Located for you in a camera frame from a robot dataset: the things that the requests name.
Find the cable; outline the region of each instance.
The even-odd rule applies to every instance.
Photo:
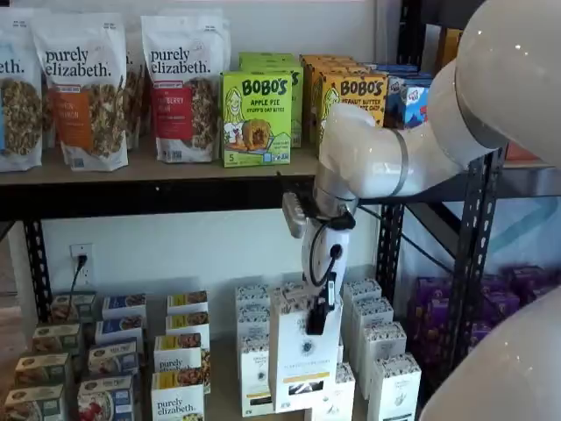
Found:
[[[369,210],[368,208],[365,208],[363,205],[359,205],[359,209],[363,210],[364,212],[368,213],[369,215],[372,215],[373,217],[375,217],[376,219],[378,219],[382,224],[387,225],[387,222],[384,221],[384,219],[382,219],[382,217],[380,215],[378,215],[376,212],[374,212],[373,210]],[[407,241],[411,246],[413,246],[413,248],[419,252],[420,254],[422,254],[424,257],[426,257],[427,259],[429,259],[430,261],[432,261],[435,265],[437,265],[439,268],[441,268],[443,271],[445,271],[446,273],[453,275],[454,271],[450,268],[448,268],[446,265],[444,265],[440,260],[435,259],[434,257],[432,257],[430,254],[428,254],[427,252],[425,252],[424,250],[422,250],[412,239],[410,239],[407,235],[405,235],[403,232],[401,233],[401,236],[403,237],[403,239],[405,241]]]
[[[74,274],[74,279],[72,281],[72,287],[70,287],[70,297],[68,299],[68,311],[67,311],[67,321],[70,317],[70,313],[72,312],[72,297],[74,295],[74,288],[76,286],[76,280],[78,279],[78,275],[86,266],[86,262],[88,261],[88,256],[86,254],[80,254],[78,256],[78,266],[76,267],[76,273]]]

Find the purely elizabeth granola bag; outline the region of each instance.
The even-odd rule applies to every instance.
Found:
[[[212,161],[218,139],[219,77],[230,66],[226,31],[224,19],[217,15],[142,17],[158,160]]]
[[[32,21],[32,32],[65,162],[75,171],[127,165],[121,16],[46,14]]]
[[[41,165],[41,66],[33,45],[33,9],[0,12],[0,172]]]

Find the electrical outlet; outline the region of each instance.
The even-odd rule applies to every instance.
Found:
[[[72,276],[78,269],[78,256],[86,255],[88,260],[76,278],[76,287],[93,287],[96,285],[96,272],[94,270],[94,245],[74,244],[70,246],[70,256],[72,257]]]

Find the product label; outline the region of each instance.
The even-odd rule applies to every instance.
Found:
[[[191,139],[192,101],[193,91],[190,87],[183,87],[181,81],[156,82],[152,89],[156,136],[163,139]]]

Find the green box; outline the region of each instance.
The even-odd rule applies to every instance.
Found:
[[[290,163],[292,75],[230,72],[222,84],[224,166]]]
[[[292,140],[292,147],[302,146],[302,95],[304,87],[304,69],[298,62],[286,63],[270,61],[250,62],[245,64],[243,71],[259,71],[259,72],[272,72],[281,71],[289,72],[292,75],[292,118],[290,138]]]

